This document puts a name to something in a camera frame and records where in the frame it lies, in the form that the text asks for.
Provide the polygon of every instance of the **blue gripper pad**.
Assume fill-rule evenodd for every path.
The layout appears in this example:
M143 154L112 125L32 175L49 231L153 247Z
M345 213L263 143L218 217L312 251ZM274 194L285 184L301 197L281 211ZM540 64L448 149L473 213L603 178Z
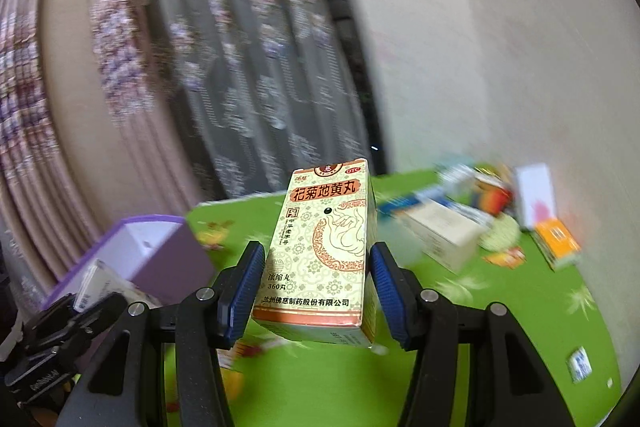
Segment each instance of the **blue gripper pad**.
M250 241L238 264L218 276L223 282L218 300L218 326L228 348L244 334L263 270L264 247L258 241Z
M398 267L385 243L373 245L369 258L371 276L391 336L402 349L415 349L414 320L417 317L417 302L414 292L419 292L417 279L412 272ZM414 284L408 280L409 274L415 280Z

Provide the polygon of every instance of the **brand logo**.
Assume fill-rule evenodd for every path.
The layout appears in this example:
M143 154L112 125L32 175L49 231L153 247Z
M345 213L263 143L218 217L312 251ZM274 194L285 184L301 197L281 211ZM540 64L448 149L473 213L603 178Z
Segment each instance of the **brand logo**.
M316 167L314 172L318 176L322 176L322 178L326 178L328 176L333 176L336 172L342 169L341 163L334 163L333 165L325 165L323 167Z
M43 388L48 383L51 383L52 381L56 380L56 378L59 376L60 376L60 372L57 369L54 369L44 377L38 378L38 380L36 380L35 383L32 383L29 387L31 388L32 391L37 391Z

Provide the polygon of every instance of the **white wall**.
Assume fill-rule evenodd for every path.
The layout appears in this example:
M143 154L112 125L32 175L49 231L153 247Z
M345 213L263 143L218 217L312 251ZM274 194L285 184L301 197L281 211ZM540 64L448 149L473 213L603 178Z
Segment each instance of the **white wall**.
M623 384L640 362L634 0L356 0L394 169L544 160Z

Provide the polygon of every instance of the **white box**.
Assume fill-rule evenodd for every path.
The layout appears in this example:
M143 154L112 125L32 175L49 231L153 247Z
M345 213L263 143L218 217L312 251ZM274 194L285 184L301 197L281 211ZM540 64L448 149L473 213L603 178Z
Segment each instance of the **white box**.
M556 214L556 198L551 173L545 163L515 169L516 209L523 230L535 226Z
M456 273L478 250L486 231L471 219L435 201L414 206L400 219L424 244L424 253Z

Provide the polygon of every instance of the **purple box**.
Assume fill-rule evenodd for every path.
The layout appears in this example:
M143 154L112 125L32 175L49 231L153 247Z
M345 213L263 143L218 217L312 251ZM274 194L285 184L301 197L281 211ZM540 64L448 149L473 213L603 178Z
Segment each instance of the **purple box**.
M214 266L180 216L136 216L121 220L53 289L43 309L68 293L76 293L84 268L100 259L123 279L162 304L177 304L196 289L207 286Z

